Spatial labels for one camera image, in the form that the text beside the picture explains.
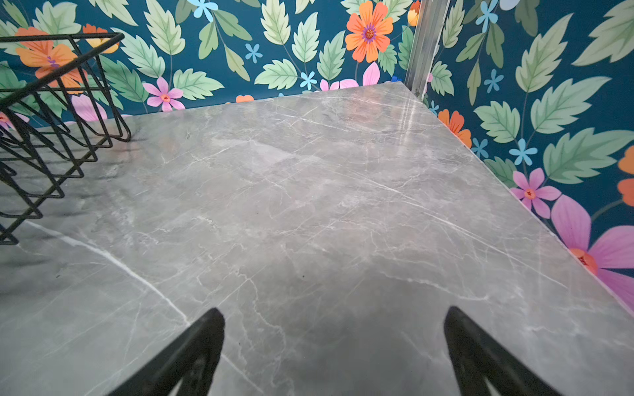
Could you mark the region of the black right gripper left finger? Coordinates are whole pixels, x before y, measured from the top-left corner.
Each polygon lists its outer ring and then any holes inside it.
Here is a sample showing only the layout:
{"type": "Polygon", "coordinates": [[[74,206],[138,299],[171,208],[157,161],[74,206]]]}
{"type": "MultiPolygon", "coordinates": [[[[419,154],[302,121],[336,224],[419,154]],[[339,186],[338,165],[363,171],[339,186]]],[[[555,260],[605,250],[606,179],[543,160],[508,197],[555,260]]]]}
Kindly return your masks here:
{"type": "Polygon", "coordinates": [[[226,320],[212,308],[111,395],[208,395],[220,363],[226,320]]]}

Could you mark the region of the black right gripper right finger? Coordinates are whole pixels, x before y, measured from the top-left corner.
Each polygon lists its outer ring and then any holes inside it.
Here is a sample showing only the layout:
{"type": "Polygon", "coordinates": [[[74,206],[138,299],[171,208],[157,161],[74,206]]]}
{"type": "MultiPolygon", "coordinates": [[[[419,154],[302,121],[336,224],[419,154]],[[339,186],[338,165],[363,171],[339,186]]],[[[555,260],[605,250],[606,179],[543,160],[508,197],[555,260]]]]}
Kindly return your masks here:
{"type": "Polygon", "coordinates": [[[461,395],[558,395],[457,306],[443,323],[461,395]]]}

